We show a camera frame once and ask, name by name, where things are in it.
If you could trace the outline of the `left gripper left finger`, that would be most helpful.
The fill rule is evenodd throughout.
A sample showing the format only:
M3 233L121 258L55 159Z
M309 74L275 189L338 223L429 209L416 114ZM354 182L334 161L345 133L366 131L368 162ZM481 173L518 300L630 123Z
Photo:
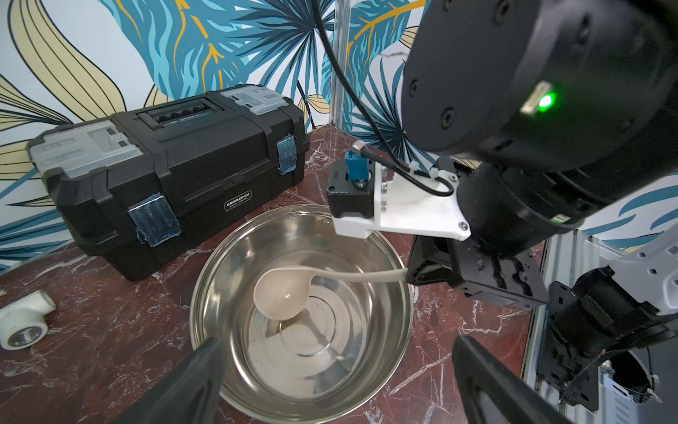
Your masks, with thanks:
M213 423L226 365L226 344L210 337L114 422Z

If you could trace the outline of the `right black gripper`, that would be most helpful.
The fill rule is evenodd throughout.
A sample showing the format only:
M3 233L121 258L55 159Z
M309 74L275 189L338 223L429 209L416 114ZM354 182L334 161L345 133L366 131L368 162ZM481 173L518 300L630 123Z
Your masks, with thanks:
M474 238L415 237L405 281L414 286L445 283L468 299L500 307L532 309L548 302L531 251L502 257Z

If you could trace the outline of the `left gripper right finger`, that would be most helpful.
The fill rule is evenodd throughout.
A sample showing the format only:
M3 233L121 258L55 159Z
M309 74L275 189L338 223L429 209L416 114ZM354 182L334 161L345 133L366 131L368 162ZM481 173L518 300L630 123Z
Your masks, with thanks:
M456 339L452 360L468 422L569 422L473 337Z

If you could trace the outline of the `stainless steel pot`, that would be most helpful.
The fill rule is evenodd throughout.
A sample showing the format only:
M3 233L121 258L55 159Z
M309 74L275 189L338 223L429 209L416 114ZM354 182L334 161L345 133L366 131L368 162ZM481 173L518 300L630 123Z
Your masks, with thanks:
M279 322L254 305L254 286L273 268L336 272L403 265L381 234L338 235L329 210L294 205L265 212L215 249L194 287L193 346L218 337L226 346L221 397L270 423L335 420L369 401L396 372L414 316L405 283L353 284L316 277L305 309Z

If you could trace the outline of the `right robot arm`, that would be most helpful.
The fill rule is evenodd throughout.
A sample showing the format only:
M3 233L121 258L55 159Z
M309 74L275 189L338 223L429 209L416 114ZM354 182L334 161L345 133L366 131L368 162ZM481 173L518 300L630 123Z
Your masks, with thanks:
M418 236L408 282L531 307L531 247L677 168L677 4L431 1L402 107L438 167L480 162L455 191L470 238Z

